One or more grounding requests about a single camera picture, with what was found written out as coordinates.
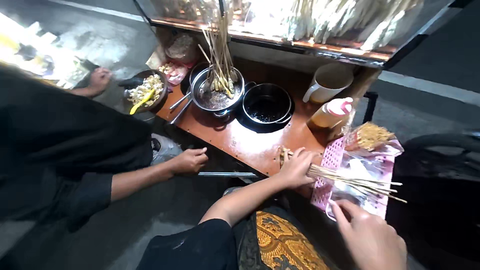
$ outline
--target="bamboo skewer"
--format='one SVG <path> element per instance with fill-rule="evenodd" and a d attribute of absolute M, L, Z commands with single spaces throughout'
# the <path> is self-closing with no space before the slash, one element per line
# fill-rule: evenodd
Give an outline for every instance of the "bamboo skewer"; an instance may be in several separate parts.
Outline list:
<path fill-rule="evenodd" d="M 233 71 L 233 61 L 228 50 L 228 14 L 222 10 L 211 16 L 211 22 L 207 31 L 202 29 L 210 50 L 210 65 L 207 74 L 207 82 L 210 90 L 225 92 L 228 98 L 234 98 L 233 83 L 238 80 L 237 74 Z"/>
<path fill-rule="evenodd" d="M 280 155 L 285 155 L 285 153 L 289 156 L 293 156 L 293 152 L 289 151 L 286 148 L 283 148 L 282 153 Z M 359 190 L 364 190 L 366 192 L 370 192 L 376 195 L 385 195 L 389 198 L 407 203 L 407 201 L 405 200 L 402 200 L 393 195 L 390 195 L 390 192 L 397 192 L 395 189 L 390 189 L 384 186 L 378 186 L 380 184 L 402 185 L 402 183 L 344 177 L 342 175 L 338 175 L 335 170 L 332 170 L 329 168 L 323 168 L 315 164 L 310 165 L 308 174 L 325 177 L 334 181 L 340 181 Z"/>

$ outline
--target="white mug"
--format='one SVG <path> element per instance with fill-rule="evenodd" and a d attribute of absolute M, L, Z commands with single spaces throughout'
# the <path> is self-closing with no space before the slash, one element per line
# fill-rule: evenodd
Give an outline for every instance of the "white mug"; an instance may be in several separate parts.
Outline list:
<path fill-rule="evenodd" d="M 303 102 L 324 103 L 353 82 L 353 72 L 340 63 L 326 64 L 317 69 Z"/>

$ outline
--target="sauce bottle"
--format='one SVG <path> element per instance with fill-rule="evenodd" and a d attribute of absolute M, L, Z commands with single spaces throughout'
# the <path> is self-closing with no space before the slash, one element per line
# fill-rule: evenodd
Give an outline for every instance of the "sauce bottle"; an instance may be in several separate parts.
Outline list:
<path fill-rule="evenodd" d="M 307 121 L 310 129 L 332 128 L 352 111 L 352 98 L 336 98 L 325 103 Z"/>

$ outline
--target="hand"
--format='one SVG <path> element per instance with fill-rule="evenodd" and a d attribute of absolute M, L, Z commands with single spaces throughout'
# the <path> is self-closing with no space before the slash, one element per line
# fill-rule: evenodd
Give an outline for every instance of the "hand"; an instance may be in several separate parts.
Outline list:
<path fill-rule="evenodd" d="M 92 72 L 90 84 L 87 86 L 89 96 L 94 97 L 100 95 L 105 88 L 107 88 L 111 76 L 112 72 L 110 70 L 103 67 L 96 68 Z"/>
<path fill-rule="evenodd" d="M 330 204 L 340 233 L 360 269 L 407 269 L 405 241 L 385 220 L 347 200 L 330 200 Z M 350 222 L 341 208 L 350 215 Z"/>
<path fill-rule="evenodd" d="M 187 149 L 183 153 L 169 160 L 168 162 L 172 164 L 173 174 L 198 173 L 208 161 L 208 157 L 205 154 L 206 151 L 206 147 L 203 149 Z"/>
<path fill-rule="evenodd" d="M 305 147 L 298 148 L 295 150 L 291 158 L 288 157 L 286 151 L 283 155 L 283 166 L 276 176 L 281 177 L 288 188 L 296 188 L 304 184 L 315 182 L 315 179 L 307 176 L 307 172 L 312 163 L 312 159 L 318 154 L 304 150 Z"/>

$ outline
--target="wooden counter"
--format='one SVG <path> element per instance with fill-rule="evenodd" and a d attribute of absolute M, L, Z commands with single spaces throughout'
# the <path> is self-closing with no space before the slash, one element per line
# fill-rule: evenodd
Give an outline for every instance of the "wooden counter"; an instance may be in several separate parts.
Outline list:
<path fill-rule="evenodd" d="M 234 65 L 242 73 L 246 82 L 273 83 L 290 93 L 295 103 L 295 110 L 285 128 L 272 133 L 257 133 L 243 126 L 237 119 L 230 119 L 229 122 L 224 123 L 211 113 L 199 109 L 193 102 L 177 119 L 176 125 L 179 128 L 265 175 L 272 175 L 279 171 L 279 148 L 282 146 L 292 150 L 306 147 L 309 151 L 323 153 L 328 134 L 312 133 L 306 125 L 306 121 L 319 109 L 320 105 L 304 103 L 301 100 L 309 87 L 311 75 L 249 60 L 236 59 Z M 169 107 L 182 96 L 180 86 L 174 87 L 173 93 L 168 95 L 157 115 L 167 121 L 173 120 L 187 101 L 184 100 L 174 110 L 170 110 Z M 320 164 L 320 159 L 315 160 L 314 163 Z"/>

